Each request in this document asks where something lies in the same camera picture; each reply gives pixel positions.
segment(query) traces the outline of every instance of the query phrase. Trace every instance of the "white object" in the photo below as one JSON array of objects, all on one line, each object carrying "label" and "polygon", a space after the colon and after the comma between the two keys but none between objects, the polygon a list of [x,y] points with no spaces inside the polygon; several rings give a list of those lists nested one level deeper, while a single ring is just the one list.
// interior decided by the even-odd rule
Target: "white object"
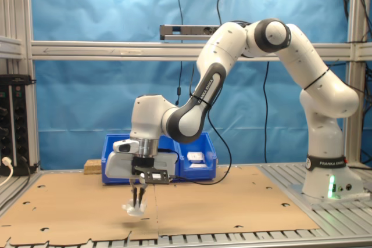
[{"label": "white object", "polygon": [[203,152],[188,152],[187,159],[192,163],[204,163],[204,154]]},{"label": "white object", "polygon": [[10,169],[10,174],[9,174],[9,176],[6,178],[6,180],[4,180],[3,182],[1,182],[0,187],[1,187],[2,185],[5,185],[5,184],[10,180],[10,178],[11,178],[12,175],[13,175],[12,159],[10,159],[9,157],[4,157],[4,158],[1,160],[1,162],[2,162],[5,166],[7,166],[7,167]]},{"label": "white object", "polygon": [[206,168],[206,164],[191,164],[190,168]]},{"label": "white object", "polygon": [[137,202],[135,204],[135,207],[133,207],[133,199],[130,199],[127,204],[123,204],[121,207],[122,209],[126,210],[128,215],[130,216],[142,216],[145,214],[145,210],[147,207],[147,200],[141,203],[140,206],[138,206],[140,202],[137,199]]}]

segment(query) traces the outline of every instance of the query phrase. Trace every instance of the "blue storage bin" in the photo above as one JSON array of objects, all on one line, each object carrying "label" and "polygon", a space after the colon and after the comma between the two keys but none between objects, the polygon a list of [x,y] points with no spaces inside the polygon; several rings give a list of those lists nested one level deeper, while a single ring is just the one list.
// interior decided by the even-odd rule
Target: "blue storage bin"
[{"label": "blue storage bin", "polygon": [[[124,139],[129,139],[129,137],[130,137],[129,134],[106,135],[105,144],[103,145],[102,158],[101,158],[102,160],[102,182],[104,184],[129,184],[129,179],[108,178],[105,175],[106,161],[110,153],[113,151],[112,145],[114,144],[114,142],[122,141]],[[178,152],[178,154],[181,155],[179,144],[167,136],[160,137],[159,148],[170,149],[170,150]],[[179,169],[180,169],[180,160],[178,160],[178,162],[176,163],[176,171],[175,171],[176,175],[179,175]]]},{"label": "blue storage bin", "polygon": [[[192,180],[210,180],[216,177],[217,155],[209,134],[203,132],[200,137],[192,143],[180,143],[180,177]],[[187,159],[188,152],[203,152],[206,168],[190,168],[192,164]]]}]

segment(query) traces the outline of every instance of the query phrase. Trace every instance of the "blue tarp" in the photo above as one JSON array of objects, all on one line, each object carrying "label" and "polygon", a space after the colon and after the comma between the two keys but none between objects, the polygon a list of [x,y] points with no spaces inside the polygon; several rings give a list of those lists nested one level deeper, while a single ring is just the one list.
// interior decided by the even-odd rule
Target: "blue tarp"
[{"label": "blue tarp", "polygon": [[[184,24],[218,24],[217,0],[180,0]],[[32,0],[35,40],[158,42],[161,24],[180,24],[177,0]],[[342,0],[220,0],[222,21],[277,17],[316,42],[345,42]],[[184,62],[180,104],[188,99],[193,62]],[[265,62],[238,62],[210,112],[234,163],[263,162]],[[342,78],[344,66],[334,68]],[[36,61],[41,166],[81,168],[99,158],[106,134],[128,133],[134,99],[176,101],[180,62]],[[194,86],[199,76],[194,76]],[[307,125],[301,89],[279,62],[267,79],[269,162],[305,161]],[[219,163],[228,163],[211,130]]]}]

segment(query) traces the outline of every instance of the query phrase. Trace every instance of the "cardboard sheet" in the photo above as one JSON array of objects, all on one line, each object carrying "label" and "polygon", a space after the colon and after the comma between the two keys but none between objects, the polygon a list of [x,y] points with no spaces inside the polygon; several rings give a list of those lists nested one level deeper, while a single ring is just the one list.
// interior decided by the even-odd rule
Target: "cardboard sheet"
[{"label": "cardboard sheet", "polygon": [[[225,171],[219,168],[217,177]],[[211,186],[158,185],[155,195],[159,235],[319,228],[255,166],[232,167]]]},{"label": "cardboard sheet", "polygon": [[157,239],[153,186],[146,190],[148,207],[142,217],[121,208],[131,198],[130,186],[103,186],[100,175],[43,175],[0,218],[0,247],[72,245],[92,240]]},{"label": "cardboard sheet", "polygon": [[[226,170],[219,168],[217,179]],[[0,247],[9,238],[12,245],[49,241],[62,246],[89,239],[120,240],[129,234],[134,240],[319,228],[254,166],[233,167],[223,182],[213,186],[149,186],[142,217],[130,217],[121,209],[130,198],[130,186],[103,186],[100,175],[43,175],[0,218]]]}]

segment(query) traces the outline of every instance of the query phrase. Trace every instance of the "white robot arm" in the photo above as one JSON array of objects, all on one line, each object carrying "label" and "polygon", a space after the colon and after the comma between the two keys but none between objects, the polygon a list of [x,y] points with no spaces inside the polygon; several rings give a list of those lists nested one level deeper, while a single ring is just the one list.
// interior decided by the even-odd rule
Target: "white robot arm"
[{"label": "white robot arm", "polygon": [[[139,178],[144,172],[142,178],[145,176],[146,182],[154,183],[146,176],[146,168],[154,171],[159,137],[164,134],[181,143],[196,140],[203,130],[210,105],[237,59],[242,54],[260,57],[268,53],[275,53],[293,80],[303,88],[301,104],[309,126],[308,166],[311,172],[306,176],[304,192],[320,199],[329,197],[330,176],[337,170],[349,171],[342,154],[341,130],[335,118],[351,116],[358,107],[358,96],[324,64],[297,26],[285,25],[277,19],[262,20],[245,27],[237,23],[223,24],[198,57],[196,66],[201,79],[184,106],[177,107],[162,95],[143,95],[135,100],[131,139],[117,145],[119,153],[132,156],[131,173],[122,177]],[[109,161],[106,175],[110,177]],[[168,182],[167,175],[161,175],[160,183]],[[360,181],[351,171],[347,177],[350,184]],[[314,184],[315,180],[323,183],[324,187]],[[354,191],[360,191],[360,184],[354,187]]]}]

